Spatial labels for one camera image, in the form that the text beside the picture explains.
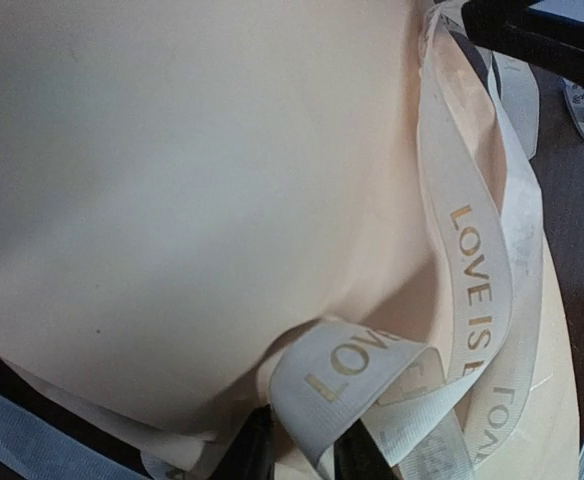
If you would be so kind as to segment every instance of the black object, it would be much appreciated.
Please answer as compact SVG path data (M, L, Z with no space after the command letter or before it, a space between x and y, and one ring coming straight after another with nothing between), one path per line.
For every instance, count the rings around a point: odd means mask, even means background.
M269 405L250 414L209 480L274 480Z
M472 43L538 65L584 87L584 22L530 8L540 0L470 0Z
M149 475L143 467L139 450L98 429L91 423L57 405L35 391L0 359L0 395L77 442L134 470L143 477ZM20 475L0 468L1 480L21 478Z
M334 444L336 480L396 480L361 420Z

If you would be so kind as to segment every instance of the white ribbon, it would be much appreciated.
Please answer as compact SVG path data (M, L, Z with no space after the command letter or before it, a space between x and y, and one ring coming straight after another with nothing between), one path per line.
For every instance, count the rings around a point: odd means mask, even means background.
M306 333L277 366L271 402L324 478L332 475L320 468L323 455L360 417L406 479L473 478L472 465L503 444L527 399L541 313L540 190L491 68L508 169L501 217L468 151L433 43L448 35L442 15L459 19L458 9L439 5L426 18L419 114L427 130L418 133L423 201L454 302L448 378L427 345L343 322ZM453 408L473 386L461 434Z

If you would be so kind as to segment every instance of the brown table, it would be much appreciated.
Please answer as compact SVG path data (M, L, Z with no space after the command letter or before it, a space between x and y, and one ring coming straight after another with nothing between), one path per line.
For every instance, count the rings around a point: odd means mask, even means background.
M539 145L532 167L543 191L545 232L572 346L584 439L584 140L565 105L559 77L535 69L541 91Z

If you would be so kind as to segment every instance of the gold lettering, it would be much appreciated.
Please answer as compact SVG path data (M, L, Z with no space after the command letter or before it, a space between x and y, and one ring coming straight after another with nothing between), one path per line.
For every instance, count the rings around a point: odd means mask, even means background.
M477 452L476 456L474 457L474 465L478 465L480 462L482 462L483 460L485 460L489 456L490 456L489 453Z
M363 359L363 366L360 368L350 368L341 362L339 358L338 352L339 350L352 350L361 356ZM332 350L332 355L330 356L330 360L332 361L332 367L334 370L339 372L341 375L358 375L363 370L365 370L370 363L370 356L368 352L363 350L363 348L359 347L358 345L353 345L351 343L346 343L344 345L339 345L334 350Z
M388 346L383 343L379 337L376 336L376 334L374 333L373 330L366 330L366 332L370 337L372 337L374 340L369 340L367 338L361 338L358 335L355 335L352 337L352 340L357 340L361 343L365 343L366 345L370 345L372 347L377 347L377 348L381 348L383 350L387 350Z
M500 423L497 423L496 420L492 420L492 414L496 413L496 412L503 412L505 414L505 418ZM510 418L510 411L507 409L507 407L505 405L497 405L496 407L492 407L492 409L488 413L488 423L490 424L490 426L492 428L494 428L496 430L498 430L499 428L503 427L503 425L508 423L509 418Z
M463 240L468 235L474 235L476 240L474 242L474 245L472 245L472 247L465 248L463 246L463 243L464 243ZM479 231L474 227L465 227L461 231L461 237L459 237L459 247L461 247L461 251L463 252L463 255L465 255L466 257L471 257L476 252L478 252L479 248L481 247L481 236L479 235Z
M332 403L334 400L339 398L339 396L343 393L345 388L348 386L347 383L343 383L335 391L332 391L325 385L325 383L323 383L321 380L316 378L311 373L308 373L305 376L304 380L308 383L308 385L310 385L314 390L316 390L319 393L319 395L321 395L323 398L325 398L330 403Z
M490 279L490 276L489 275L487 275L485 273L479 273L479 272L475 272L474 271L474 268L477 267L478 265L481 265L484 260L485 260L485 255L483 255L483 254L479 255L468 266L468 268L466 268L465 270L463 270L463 273L465 273L466 275L468 275L470 277L483 278L484 280L489 280Z
M492 340L492 334L490 333L490 330L488 330L487 328L479 334L479 338L477 338L476 341L472 342L472 337L474 335L476 335L476 332L472 332L468 336L468 348L470 350L476 350L477 348L479 348L479 342L481 342L481 340L483 340L484 337L487 337L487 340L482 348L487 348L487 346L490 344L490 340Z
M384 330L374 330L374 332L379 335L380 337L385 337L388 340L392 340L393 342L400 342L401 340L403 340L401 337L399 337L398 335L394 335L393 333L390 332L386 332Z
M510 405L512 405L512 402L514 402L514 395L516 394L516 390L514 390L513 388L494 387L492 391L494 393L503 393L506 395L510 395Z
M463 376L465 377L468 373L472 373L474 370L476 370L477 368L479 368L481 365L483 365L483 360L481 360L480 362L470 362L470 363L466 363L463 366Z
M492 323L492 317L472 318L469 322L470 326L483 325L484 323Z
M463 215L467 215L471 211L472 211L472 207L470 207L469 205L466 205L465 207L459 208L457 211L452 212L452 214L450 215L450 217L452 217L452 223L454 223L454 228L457 231L459 230L459 224L456 223L456 219L459 218L459 217L462 217Z
M477 285L476 287L468 288L468 300L470 305L472 305L472 295L478 294L479 302L483 301L482 293L487 290L490 295L490 301L492 301L492 286L489 283L484 283L482 285Z
M492 445L495 445L496 443L498 443L499 439L496 438L489 430L484 430L483 433L485 433L485 436L488 437L492 441L490 443L486 443L485 445L481 445L479 447L479 450L485 450L486 448L490 448Z

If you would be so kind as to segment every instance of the wooden surface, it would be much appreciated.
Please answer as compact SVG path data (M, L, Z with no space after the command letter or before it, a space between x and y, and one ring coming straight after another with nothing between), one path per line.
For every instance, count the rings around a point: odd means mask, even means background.
M545 232L570 332L581 440L584 438L584 141L570 118L559 77L535 70L541 124L532 160L543 191Z

